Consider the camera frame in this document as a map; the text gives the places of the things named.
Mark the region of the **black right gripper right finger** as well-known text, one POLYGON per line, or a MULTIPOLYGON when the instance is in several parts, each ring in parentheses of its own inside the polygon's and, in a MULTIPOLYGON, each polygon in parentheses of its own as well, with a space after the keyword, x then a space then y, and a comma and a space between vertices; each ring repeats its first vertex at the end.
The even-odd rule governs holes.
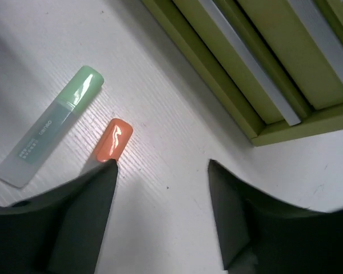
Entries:
POLYGON ((343 273, 343 208, 279 200, 216 160, 208 164, 222 267, 228 273, 343 273))

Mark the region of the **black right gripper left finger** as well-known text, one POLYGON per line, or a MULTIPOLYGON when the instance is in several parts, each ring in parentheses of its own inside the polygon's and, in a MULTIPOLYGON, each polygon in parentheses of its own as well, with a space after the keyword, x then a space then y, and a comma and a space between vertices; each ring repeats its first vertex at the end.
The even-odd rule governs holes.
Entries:
POLYGON ((0 273, 94 273, 117 185, 115 160, 0 207, 0 273))

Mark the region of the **green cap highlighter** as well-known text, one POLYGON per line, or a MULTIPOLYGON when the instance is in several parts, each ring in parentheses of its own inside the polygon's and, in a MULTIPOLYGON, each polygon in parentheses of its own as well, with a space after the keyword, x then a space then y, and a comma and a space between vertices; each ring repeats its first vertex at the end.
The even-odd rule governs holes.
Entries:
POLYGON ((22 188, 100 92, 103 76, 82 66, 0 164, 0 180, 22 188))

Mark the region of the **orange cap highlighter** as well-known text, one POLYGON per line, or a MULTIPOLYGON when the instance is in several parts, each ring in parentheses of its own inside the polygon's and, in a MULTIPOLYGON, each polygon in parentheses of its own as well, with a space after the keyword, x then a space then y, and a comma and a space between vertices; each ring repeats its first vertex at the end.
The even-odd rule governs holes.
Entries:
POLYGON ((118 118, 112 119, 85 163, 81 174, 87 173, 110 159, 118 161, 132 133, 133 128, 129 123, 118 118))

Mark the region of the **green metal drawer toolbox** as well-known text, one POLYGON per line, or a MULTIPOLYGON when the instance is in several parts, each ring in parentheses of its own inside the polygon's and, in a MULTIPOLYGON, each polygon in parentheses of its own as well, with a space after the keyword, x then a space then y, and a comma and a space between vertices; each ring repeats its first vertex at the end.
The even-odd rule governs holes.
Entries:
POLYGON ((255 146, 343 130, 343 1, 145 1, 255 146))

